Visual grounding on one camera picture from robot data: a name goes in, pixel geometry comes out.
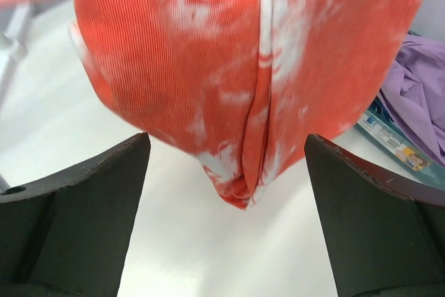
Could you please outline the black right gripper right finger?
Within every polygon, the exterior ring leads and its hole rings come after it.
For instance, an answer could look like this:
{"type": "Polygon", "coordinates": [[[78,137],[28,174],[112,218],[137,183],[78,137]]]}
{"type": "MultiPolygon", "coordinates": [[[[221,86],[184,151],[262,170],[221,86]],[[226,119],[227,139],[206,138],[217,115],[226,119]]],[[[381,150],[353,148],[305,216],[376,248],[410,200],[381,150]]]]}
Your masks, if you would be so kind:
{"type": "Polygon", "coordinates": [[[311,134],[305,158],[339,296],[443,296],[444,192],[311,134]]]}

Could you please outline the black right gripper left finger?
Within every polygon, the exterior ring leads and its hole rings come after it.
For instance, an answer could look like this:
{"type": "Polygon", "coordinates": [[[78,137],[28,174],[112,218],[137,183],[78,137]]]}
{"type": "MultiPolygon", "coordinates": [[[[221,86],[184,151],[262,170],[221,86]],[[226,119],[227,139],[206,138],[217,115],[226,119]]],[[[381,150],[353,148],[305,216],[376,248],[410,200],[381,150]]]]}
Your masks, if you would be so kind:
{"type": "Polygon", "coordinates": [[[150,155],[136,134],[1,192],[2,296],[116,296],[150,155]]]}

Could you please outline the purple trousers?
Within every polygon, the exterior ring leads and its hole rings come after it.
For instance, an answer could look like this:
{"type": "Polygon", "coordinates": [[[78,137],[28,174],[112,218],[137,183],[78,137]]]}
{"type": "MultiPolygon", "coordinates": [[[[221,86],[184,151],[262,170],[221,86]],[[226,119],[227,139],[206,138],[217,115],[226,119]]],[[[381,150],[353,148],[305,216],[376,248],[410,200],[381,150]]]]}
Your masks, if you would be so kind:
{"type": "Polygon", "coordinates": [[[378,98],[402,133],[443,166],[444,43],[406,35],[378,98]]]}

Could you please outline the orange trousers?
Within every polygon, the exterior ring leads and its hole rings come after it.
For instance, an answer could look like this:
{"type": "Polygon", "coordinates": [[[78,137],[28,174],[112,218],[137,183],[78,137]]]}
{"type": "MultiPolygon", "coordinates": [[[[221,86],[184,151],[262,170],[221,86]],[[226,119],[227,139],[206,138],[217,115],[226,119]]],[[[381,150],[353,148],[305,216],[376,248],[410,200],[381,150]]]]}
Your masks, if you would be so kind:
{"type": "Polygon", "coordinates": [[[101,102],[245,209],[377,95],[423,0],[74,0],[101,102]]]}

